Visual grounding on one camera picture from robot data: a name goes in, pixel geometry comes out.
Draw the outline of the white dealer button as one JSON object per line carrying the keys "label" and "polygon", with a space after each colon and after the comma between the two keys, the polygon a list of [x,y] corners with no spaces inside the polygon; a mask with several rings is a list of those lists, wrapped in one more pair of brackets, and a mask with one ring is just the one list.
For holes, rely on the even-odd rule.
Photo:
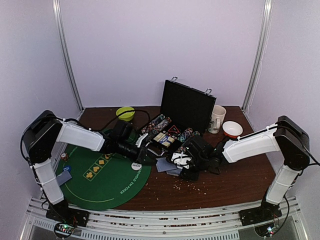
{"label": "white dealer button", "polygon": [[141,165],[140,163],[135,163],[135,162],[133,162],[133,163],[131,164],[131,168],[132,168],[134,171],[138,171],[138,170],[140,170],[140,169],[142,168],[142,165]]}

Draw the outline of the black poker chip case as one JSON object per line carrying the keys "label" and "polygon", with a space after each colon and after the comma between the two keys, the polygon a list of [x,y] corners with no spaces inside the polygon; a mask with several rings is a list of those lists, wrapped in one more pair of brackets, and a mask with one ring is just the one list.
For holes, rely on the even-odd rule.
{"label": "black poker chip case", "polygon": [[185,129],[192,128],[202,136],[209,126],[211,114],[217,99],[211,94],[211,91],[208,88],[203,92],[173,80],[166,80],[158,115],[163,114],[165,118],[169,117],[171,123],[159,133],[169,135],[175,141],[169,147],[165,147],[154,140],[154,137],[159,133],[153,133],[151,130],[149,133],[141,134],[142,128],[147,123],[140,129],[142,140],[137,141],[136,145],[138,148],[146,148],[147,153],[154,157],[172,154],[177,151],[183,143],[178,141],[179,135],[168,133],[168,129],[173,125],[179,128],[180,134]]}

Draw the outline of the blue small blind button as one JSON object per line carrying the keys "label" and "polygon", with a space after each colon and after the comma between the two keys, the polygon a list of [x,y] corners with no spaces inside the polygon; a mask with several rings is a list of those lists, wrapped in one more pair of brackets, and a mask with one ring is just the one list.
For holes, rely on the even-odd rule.
{"label": "blue small blind button", "polygon": [[64,166],[64,167],[63,167],[63,170],[64,170],[64,171],[68,171],[68,172],[70,172],[70,171],[71,171],[71,169],[72,169],[72,168],[71,168],[71,166],[70,166],[70,165],[66,165],[66,166]]}

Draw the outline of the small poker chip stack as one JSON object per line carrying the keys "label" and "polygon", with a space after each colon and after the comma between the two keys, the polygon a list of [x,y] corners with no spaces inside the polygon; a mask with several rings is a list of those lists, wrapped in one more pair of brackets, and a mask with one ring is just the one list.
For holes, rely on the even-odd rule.
{"label": "small poker chip stack", "polygon": [[69,160],[69,155],[65,152],[63,152],[61,155],[60,155],[60,159],[63,161],[63,162],[67,162]]}

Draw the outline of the dealt card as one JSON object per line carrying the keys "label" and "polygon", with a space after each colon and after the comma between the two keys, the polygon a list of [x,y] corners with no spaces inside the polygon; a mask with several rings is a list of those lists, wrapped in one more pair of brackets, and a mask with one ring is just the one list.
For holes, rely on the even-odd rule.
{"label": "dealt card", "polygon": [[72,179],[72,176],[69,171],[65,170],[56,177],[57,183],[59,186],[62,186],[66,182]]}

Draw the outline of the grey playing card deck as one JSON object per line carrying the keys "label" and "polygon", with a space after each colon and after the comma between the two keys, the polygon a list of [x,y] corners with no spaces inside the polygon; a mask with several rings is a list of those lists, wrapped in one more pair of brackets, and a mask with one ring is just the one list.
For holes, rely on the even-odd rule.
{"label": "grey playing card deck", "polygon": [[178,177],[180,175],[181,171],[182,171],[182,169],[177,168],[177,169],[168,170],[168,171],[166,171],[166,173],[168,175]]}

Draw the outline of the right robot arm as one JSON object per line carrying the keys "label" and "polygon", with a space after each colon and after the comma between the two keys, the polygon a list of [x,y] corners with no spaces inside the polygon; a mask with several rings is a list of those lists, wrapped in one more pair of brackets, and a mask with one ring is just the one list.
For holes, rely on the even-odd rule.
{"label": "right robot arm", "polygon": [[279,204],[289,188],[309,166],[309,141],[308,134],[283,115],[275,124],[260,131],[245,136],[225,136],[216,146],[195,135],[172,160],[182,167],[181,177],[196,180],[200,171],[217,170],[225,163],[233,164],[253,156],[281,152],[283,164],[266,190],[261,205],[255,209],[258,219],[266,221],[279,210]]}

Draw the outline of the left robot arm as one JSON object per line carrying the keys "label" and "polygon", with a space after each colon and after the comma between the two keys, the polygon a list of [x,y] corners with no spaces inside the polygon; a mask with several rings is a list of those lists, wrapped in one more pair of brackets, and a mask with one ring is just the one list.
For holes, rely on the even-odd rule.
{"label": "left robot arm", "polygon": [[137,138],[124,121],[112,129],[93,130],[46,110],[26,128],[20,149],[53,215],[67,222],[72,218],[68,203],[106,210],[143,188],[155,159],[136,145]]}

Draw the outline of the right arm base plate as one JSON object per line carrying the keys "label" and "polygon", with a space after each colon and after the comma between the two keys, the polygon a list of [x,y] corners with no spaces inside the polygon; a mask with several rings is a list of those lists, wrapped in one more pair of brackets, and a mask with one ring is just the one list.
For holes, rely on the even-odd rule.
{"label": "right arm base plate", "polygon": [[244,209],[239,212],[239,218],[242,226],[259,224],[262,222],[273,220],[274,217],[281,217],[282,211],[279,208],[263,208],[254,207],[250,209]]}

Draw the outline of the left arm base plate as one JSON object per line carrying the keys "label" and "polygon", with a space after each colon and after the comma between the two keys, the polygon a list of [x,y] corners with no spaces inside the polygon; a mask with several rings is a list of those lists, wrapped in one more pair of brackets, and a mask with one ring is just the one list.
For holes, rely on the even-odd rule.
{"label": "left arm base plate", "polygon": [[75,227],[86,227],[90,213],[85,210],[68,208],[66,211],[57,211],[52,208],[49,208],[45,214],[46,218],[68,223]]}

